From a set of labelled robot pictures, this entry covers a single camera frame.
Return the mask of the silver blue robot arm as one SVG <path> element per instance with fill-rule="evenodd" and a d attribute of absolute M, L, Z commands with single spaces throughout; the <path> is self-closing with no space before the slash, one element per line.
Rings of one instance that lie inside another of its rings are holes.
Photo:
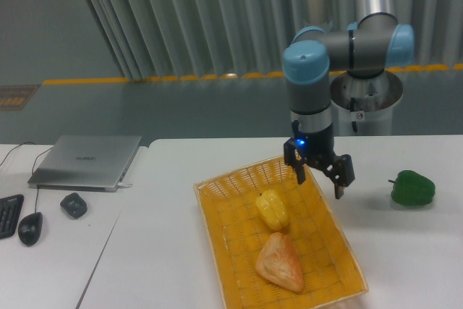
<path fill-rule="evenodd" d="M 403 95 L 392 67 L 408 65 L 415 38 L 398 22 L 394 0 L 355 0 L 356 20 L 335 31 L 330 0 L 304 0 L 307 27 L 283 53 L 293 136 L 284 160 L 299 182 L 305 168 L 323 172 L 336 198 L 354 181 L 350 155 L 334 152 L 334 133 L 390 135 L 394 108 Z"/>

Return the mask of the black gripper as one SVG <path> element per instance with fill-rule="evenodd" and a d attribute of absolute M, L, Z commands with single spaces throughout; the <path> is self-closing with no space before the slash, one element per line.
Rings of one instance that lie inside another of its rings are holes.
<path fill-rule="evenodd" d="M 335 199 L 344 195 L 344 189 L 354 181 L 354 167 L 349 154 L 334 154 L 333 125 L 317 132 L 301 132 L 300 122 L 292 122 L 294 138 L 284 143 L 284 163 L 292 167 L 297 176 L 297 183 L 306 180 L 304 164 L 321 171 L 334 184 Z"/>

